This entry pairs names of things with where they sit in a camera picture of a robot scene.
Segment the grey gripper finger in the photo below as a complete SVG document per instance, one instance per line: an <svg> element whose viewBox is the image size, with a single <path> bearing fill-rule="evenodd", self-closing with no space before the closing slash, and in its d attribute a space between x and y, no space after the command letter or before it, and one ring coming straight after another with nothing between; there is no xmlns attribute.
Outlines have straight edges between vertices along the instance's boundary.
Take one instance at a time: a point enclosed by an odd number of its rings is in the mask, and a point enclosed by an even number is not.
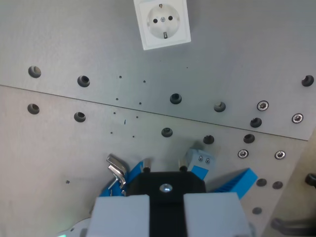
<svg viewBox="0 0 316 237"><path fill-rule="evenodd" d="M150 235L150 197L97 198L88 237L148 237Z"/></svg>
<svg viewBox="0 0 316 237"><path fill-rule="evenodd" d="M185 194L189 237L250 237L249 221L236 193Z"/></svg>

